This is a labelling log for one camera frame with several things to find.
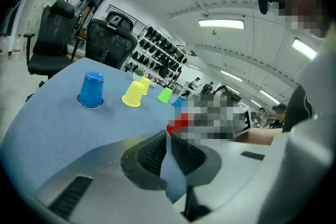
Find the red cup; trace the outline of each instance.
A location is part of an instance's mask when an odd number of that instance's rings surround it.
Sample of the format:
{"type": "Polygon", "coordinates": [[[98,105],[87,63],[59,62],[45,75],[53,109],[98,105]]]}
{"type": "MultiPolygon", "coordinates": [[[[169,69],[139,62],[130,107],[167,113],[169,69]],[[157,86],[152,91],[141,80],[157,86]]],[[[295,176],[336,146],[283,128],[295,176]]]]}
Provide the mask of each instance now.
{"type": "Polygon", "coordinates": [[[173,132],[185,133],[188,130],[188,126],[194,126],[194,115],[181,113],[179,119],[166,126],[167,135],[172,136],[173,132]]]}

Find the chair armrest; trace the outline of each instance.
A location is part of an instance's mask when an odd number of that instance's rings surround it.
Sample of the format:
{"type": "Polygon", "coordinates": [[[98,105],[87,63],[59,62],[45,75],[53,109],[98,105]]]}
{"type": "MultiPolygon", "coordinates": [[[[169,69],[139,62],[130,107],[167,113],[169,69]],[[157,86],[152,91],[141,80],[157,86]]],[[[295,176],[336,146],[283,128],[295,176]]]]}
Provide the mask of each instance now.
{"type": "Polygon", "coordinates": [[[34,33],[25,33],[23,36],[27,37],[27,38],[32,38],[32,37],[35,36],[35,34],[34,33]]]}
{"type": "Polygon", "coordinates": [[[82,38],[82,37],[75,37],[76,40],[79,40],[79,41],[85,41],[86,39],[85,38],[82,38]]]}
{"type": "Polygon", "coordinates": [[[34,33],[25,33],[23,36],[27,38],[26,60],[27,60],[27,65],[28,65],[29,64],[30,40],[32,39],[32,37],[35,36],[35,34],[34,33]]]}

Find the fluorescent light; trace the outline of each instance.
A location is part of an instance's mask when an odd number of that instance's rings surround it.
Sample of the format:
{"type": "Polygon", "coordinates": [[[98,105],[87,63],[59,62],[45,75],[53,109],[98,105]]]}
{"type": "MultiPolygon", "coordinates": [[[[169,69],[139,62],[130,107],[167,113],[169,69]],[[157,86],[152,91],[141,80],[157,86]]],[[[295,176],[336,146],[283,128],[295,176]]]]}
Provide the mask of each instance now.
{"type": "Polygon", "coordinates": [[[197,68],[197,69],[199,69],[198,67],[196,67],[196,66],[193,66],[193,65],[190,65],[191,67],[194,67],[194,68],[197,68]]]}
{"type": "Polygon", "coordinates": [[[260,91],[262,94],[266,95],[269,99],[273,100],[275,102],[275,104],[280,104],[279,101],[275,100],[272,96],[270,96],[269,94],[265,93],[263,90],[260,91]]]}
{"type": "Polygon", "coordinates": [[[221,70],[221,72],[222,72],[223,74],[225,74],[225,75],[228,75],[228,76],[230,76],[230,77],[236,79],[236,80],[239,80],[240,82],[243,81],[242,79],[240,79],[240,78],[238,78],[238,77],[236,77],[236,76],[234,76],[234,75],[231,75],[231,74],[229,74],[229,73],[227,73],[227,72],[224,72],[224,71],[222,71],[222,70],[221,70]]]}
{"type": "Polygon", "coordinates": [[[229,86],[226,86],[226,87],[229,88],[230,90],[232,90],[233,92],[239,94],[239,92],[237,92],[236,90],[232,89],[231,87],[229,87],[229,86]]]}
{"type": "Polygon", "coordinates": [[[243,20],[206,19],[206,20],[199,20],[198,23],[202,27],[211,26],[211,27],[231,27],[238,29],[245,28],[243,20]]]}
{"type": "Polygon", "coordinates": [[[257,102],[255,102],[255,101],[253,101],[252,99],[251,99],[251,102],[252,102],[253,104],[255,104],[257,107],[261,108],[261,105],[260,105],[260,104],[258,104],[258,103],[257,103],[257,102]]]}
{"type": "Polygon", "coordinates": [[[292,47],[307,56],[310,60],[314,59],[317,54],[316,51],[297,38],[294,40],[292,47]]]}

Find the vent slot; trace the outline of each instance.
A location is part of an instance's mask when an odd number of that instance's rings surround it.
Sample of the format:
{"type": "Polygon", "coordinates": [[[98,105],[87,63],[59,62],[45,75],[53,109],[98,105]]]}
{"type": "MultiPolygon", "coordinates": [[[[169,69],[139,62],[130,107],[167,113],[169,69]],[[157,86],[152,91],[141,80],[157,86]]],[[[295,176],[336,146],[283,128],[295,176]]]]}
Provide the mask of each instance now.
{"type": "Polygon", "coordinates": [[[92,181],[90,177],[77,176],[49,206],[49,210],[67,220],[92,181]]]}

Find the black office chair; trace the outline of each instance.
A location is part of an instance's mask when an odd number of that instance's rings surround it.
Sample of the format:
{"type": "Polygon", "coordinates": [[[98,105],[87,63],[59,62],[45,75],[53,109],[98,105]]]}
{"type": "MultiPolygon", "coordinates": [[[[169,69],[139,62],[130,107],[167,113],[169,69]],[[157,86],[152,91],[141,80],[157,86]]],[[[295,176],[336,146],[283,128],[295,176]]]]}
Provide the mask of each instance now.
{"type": "Polygon", "coordinates": [[[30,41],[35,34],[24,34],[27,38],[26,58],[30,74],[48,76],[50,79],[72,63],[67,56],[68,40],[76,22],[75,7],[65,1],[58,0],[52,7],[44,8],[31,58],[30,41]]]}
{"type": "Polygon", "coordinates": [[[115,25],[118,29],[123,29],[131,34],[133,32],[133,22],[126,15],[119,12],[109,12],[105,21],[111,25],[115,25]]]}
{"type": "MultiPolygon", "coordinates": [[[[104,21],[109,23],[110,25],[113,25],[115,28],[119,30],[123,30],[124,32],[128,34],[132,34],[133,32],[133,22],[131,21],[129,17],[127,17],[126,15],[122,13],[109,12],[104,21]]],[[[78,47],[82,46],[84,42],[86,41],[84,38],[81,38],[81,37],[75,37],[75,38],[77,41],[76,41],[74,50],[72,52],[71,60],[74,59],[78,47]]]]}
{"type": "Polygon", "coordinates": [[[136,43],[123,27],[92,19],[87,30],[85,57],[120,69],[136,43]]]}

